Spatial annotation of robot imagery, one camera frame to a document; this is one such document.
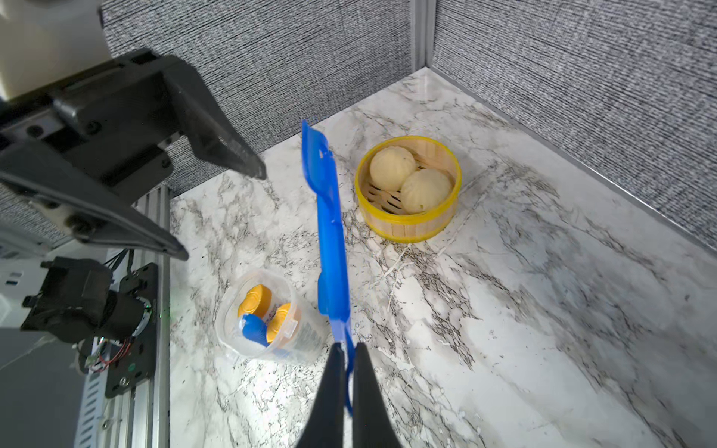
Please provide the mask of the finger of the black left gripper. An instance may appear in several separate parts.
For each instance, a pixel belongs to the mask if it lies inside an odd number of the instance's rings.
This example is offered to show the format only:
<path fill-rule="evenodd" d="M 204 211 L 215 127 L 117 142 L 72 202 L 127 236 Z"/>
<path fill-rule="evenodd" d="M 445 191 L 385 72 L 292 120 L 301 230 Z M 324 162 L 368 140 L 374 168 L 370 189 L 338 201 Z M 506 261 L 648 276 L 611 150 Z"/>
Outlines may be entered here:
<path fill-rule="evenodd" d="M 81 142 L 63 153 L 104 181 L 161 155 L 175 134 L 188 138 L 201 161 L 266 177 L 264 162 L 233 128 L 199 72 L 177 56 L 129 52 L 51 89 L 50 99 Z"/>
<path fill-rule="evenodd" d="M 1 151 L 1 181 L 69 207 L 73 215 L 98 221 L 73 237 L 95 246 L 153 251 L 186 261 L 189 254 L 169 231 L 125 203 L 119 196 L 78 171 L 42 142 L 13 144 Z"/>

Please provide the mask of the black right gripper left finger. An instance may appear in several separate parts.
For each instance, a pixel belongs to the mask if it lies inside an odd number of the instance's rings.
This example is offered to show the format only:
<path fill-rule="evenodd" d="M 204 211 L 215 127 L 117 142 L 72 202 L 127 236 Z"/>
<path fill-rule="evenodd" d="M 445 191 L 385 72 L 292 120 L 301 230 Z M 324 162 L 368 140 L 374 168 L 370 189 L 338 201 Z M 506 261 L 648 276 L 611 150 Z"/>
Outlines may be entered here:
<path fill-rule="evenodd" d="M 311 414 L 296 447 L 343 446 L 346 388 L 345 353 L 341 343 L 335 343 L 330 348 Z"/>

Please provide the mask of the blue toothbrush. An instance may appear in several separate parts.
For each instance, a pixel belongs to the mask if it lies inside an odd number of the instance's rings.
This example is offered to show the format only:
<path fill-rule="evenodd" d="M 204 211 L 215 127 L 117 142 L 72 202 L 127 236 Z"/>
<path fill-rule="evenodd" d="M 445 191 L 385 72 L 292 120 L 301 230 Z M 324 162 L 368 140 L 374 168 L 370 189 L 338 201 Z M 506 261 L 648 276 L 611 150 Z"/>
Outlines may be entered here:
<path fill-rule="evenodd" d="M 239 324 L 242 336 L 253 343 L 257 343 L 262 347 L 267 347 L 270 343 L 267 340 L 267 325 L 261 317 L 254 314 L 244 314 Z"/>

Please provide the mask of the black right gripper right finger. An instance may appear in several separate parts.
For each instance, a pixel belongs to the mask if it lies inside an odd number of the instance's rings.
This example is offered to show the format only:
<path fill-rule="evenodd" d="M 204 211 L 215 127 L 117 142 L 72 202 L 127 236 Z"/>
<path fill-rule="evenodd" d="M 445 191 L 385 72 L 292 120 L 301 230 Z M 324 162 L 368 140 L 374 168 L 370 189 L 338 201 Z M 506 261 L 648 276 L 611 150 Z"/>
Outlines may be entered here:
<path fill-rule="evenodd" d="M 354 447 L 401 447 L 388 418 L 375 369 L 365 343 L 358 343 L 354 356 L 353 423 Z"/>

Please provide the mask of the orange cap bottle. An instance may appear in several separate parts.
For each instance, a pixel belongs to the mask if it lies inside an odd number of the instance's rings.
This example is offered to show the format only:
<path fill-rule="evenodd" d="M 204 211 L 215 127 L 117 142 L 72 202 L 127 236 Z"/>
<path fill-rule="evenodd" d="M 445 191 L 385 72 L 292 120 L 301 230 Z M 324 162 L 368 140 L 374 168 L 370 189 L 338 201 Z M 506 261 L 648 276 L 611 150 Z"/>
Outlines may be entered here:
<path fill-rule="evenodd" d="M 279 334 L 279 331 L 291 311 L 290 304 L 282 304 L 276 309 L 273 318 L 267 324 L 266 341 L 272 343 Z"/>
<path fill-rule="evenodd" d="M 272 291 L 265 285 L 257 285 L 250 289 L 246 297 L 237 309 L 237 317 L 244 315 L 255 315 L 255 317 L 264 318 L 268 313 L 272 302 Z"/>

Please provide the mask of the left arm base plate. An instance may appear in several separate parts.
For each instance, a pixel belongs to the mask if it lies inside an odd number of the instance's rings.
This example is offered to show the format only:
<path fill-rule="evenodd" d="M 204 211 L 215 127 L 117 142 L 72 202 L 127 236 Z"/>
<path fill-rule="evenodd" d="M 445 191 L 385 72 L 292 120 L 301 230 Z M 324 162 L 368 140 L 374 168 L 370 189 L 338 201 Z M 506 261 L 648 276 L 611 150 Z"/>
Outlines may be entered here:
<path fill-rule="evenodd" d="M 105 397 L 113 399 L 154 376 L 159 323 L 159 266 L 149 263 L 127 274 L 110 318 L 97 336 L 78 344 L 78 366 L 87 375 L 105 373 Z"/>

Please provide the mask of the blue lid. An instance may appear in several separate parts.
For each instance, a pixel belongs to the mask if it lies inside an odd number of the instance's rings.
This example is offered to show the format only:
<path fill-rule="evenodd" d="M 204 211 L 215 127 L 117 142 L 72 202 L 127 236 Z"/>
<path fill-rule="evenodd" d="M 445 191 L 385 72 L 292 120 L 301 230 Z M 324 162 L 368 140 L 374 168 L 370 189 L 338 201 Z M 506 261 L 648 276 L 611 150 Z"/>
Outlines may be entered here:
<path fill-rule="evenodd" d="M 355 345 L 351 338 L 351 303 L 347 254 L 336 164 L 327 138 L 302 122 L 302 168 L 317 195 L 317 227 L 321 273 L 317 281 L 319 313 L 328 317 L 336 343 L 347 349 L 347 375 L 353 373 Z"/>

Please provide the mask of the orange cap bottle front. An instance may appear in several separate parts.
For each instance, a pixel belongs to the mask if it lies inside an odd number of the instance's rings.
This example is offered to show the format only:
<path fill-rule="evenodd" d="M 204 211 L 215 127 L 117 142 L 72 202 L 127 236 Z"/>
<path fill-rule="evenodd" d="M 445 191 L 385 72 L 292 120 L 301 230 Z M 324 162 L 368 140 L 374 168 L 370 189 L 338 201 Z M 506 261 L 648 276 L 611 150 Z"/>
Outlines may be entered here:
<path fill-rule="evenodd" d="M 279 331 L 291 311 L 290 304 L 282 304 L 276 309 L 273 318 L 267 324 L 266 341 L 272 343 L 279 334 Z"/>

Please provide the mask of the clear cup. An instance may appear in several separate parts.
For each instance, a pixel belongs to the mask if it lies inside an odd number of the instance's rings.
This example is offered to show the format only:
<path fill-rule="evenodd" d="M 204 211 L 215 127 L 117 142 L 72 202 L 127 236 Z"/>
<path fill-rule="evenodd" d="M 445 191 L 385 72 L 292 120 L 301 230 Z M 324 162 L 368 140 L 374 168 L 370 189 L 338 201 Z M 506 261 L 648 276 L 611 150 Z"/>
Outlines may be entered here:
<path fill-rule="evenodd" d="M 250 289 L 265 285 L 272 291 L 272 302 L 263 318 L 266 325 L 282 304 L 290 304 L 291 311 L 278 336 L 267 347 L 245 339 L 239 327 L 237 309 Z M 271 360 L 294 364 L 314 362 L 323 349 L 329 324 L 313 306 L 297 296 L 291 283 L 271 271 L 257 269 L 240 277 L 220 300 L 215 318 L 218 344 L 227 355 L 249 360 Z"/>

